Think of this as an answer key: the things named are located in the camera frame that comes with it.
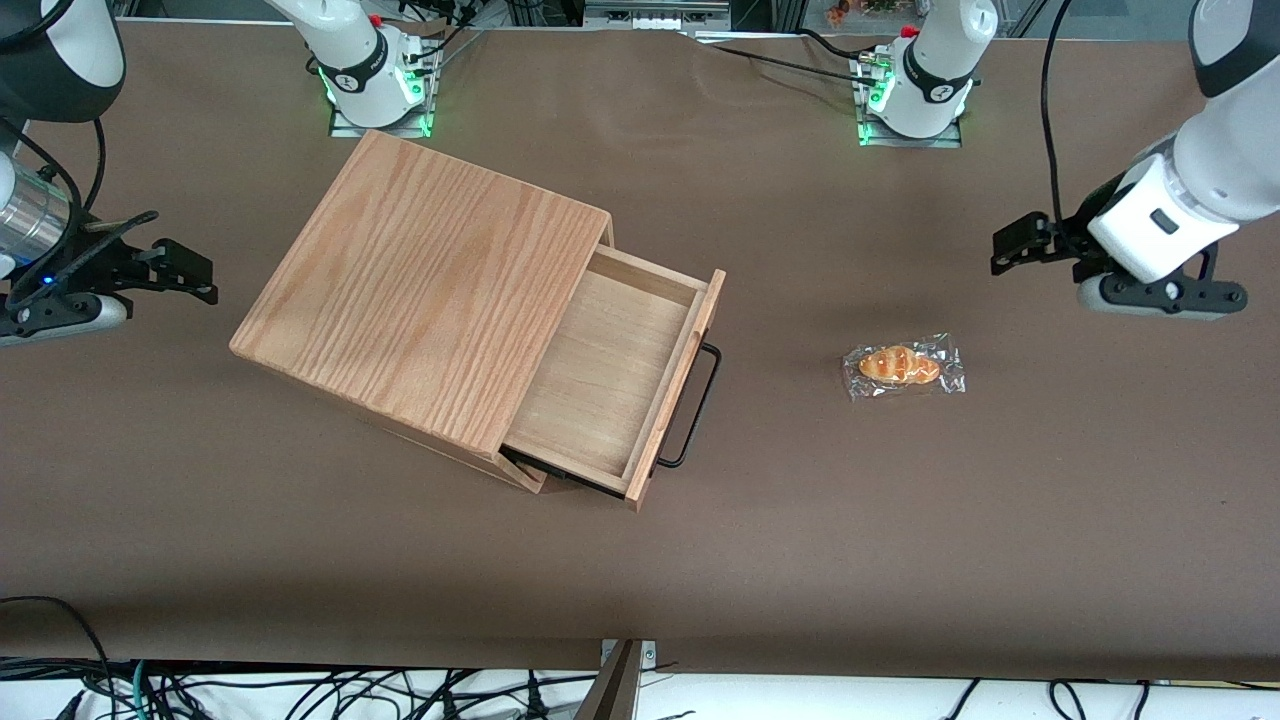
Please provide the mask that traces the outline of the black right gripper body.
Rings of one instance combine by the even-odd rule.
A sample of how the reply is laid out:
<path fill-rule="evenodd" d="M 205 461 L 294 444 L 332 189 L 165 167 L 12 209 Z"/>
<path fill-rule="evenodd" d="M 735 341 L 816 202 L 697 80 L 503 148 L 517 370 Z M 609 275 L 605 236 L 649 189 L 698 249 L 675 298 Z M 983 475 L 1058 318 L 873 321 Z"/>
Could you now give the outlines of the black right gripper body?
<path fill-rule="evenodd" d="M 102 236 L 79 236 L 69 245 L 18 266 L 9 279 L 8 311 L 28 306 L 32 295 L 44 299 L 74 292 L 151 290 L 152 272 L 137 259 L 141 250 L 119 238 L 100 249 L 104 240 Z"/>

